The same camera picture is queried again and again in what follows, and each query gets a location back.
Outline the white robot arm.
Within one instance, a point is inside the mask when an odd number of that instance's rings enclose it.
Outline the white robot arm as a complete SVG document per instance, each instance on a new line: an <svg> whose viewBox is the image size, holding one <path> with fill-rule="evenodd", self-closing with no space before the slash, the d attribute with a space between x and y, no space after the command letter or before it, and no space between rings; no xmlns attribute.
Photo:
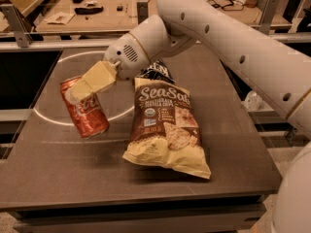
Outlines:
<svg viewBox="0 0 311 233"><path fill-rule="evenodd" d="M69 91L80 101L109 86L107 74L134 77L162 57L205 44L277 114L311 139L311 57L229 17L205 0L157 0L156 14L110 45Z"/></svg>

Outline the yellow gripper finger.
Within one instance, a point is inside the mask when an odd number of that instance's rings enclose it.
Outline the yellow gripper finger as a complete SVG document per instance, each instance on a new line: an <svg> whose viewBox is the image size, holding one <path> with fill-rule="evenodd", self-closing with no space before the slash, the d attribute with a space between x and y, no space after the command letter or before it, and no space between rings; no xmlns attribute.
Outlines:
<svg viewBox="0 0 311 233"><path fill-rule="evenodd" d="M96 92L108 89L116 78L116 66L109 61L100 60L64 93L65 99L75 105Z"/></svg>

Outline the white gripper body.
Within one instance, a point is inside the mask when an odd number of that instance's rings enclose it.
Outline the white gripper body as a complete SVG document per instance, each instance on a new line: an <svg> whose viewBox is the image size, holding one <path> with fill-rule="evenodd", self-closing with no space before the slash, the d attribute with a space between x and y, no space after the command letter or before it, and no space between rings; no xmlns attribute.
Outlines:
<svg viewBox="0 0 311 233"><path fill-rule="evenodd" d="M105 52L104 59L114 64L121 80L135 78L150 65L150 59L138 40L130 33L117 39Z"/></svg>

